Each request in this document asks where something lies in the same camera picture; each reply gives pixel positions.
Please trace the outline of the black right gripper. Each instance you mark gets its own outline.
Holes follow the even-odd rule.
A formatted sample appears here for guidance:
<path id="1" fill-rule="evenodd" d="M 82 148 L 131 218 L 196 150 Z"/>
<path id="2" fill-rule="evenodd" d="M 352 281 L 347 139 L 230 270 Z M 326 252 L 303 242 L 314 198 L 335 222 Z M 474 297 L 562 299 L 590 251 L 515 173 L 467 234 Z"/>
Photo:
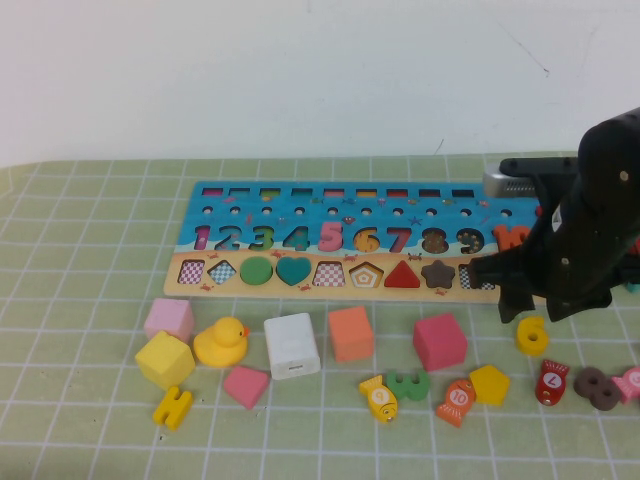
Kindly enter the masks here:
<path id="1" fill-rule="evenodd" d="M 611 288 L 639 281 L 639 171 L 634 167 L 504 167 L 530 181 L 542 213 L 523 242 L 471 261 L 474 284 L 500 286 L 503 324 L 546 299 L 550 320 L 608 307 Z M 554 298 L 581 298 L 563 301 Z"/>

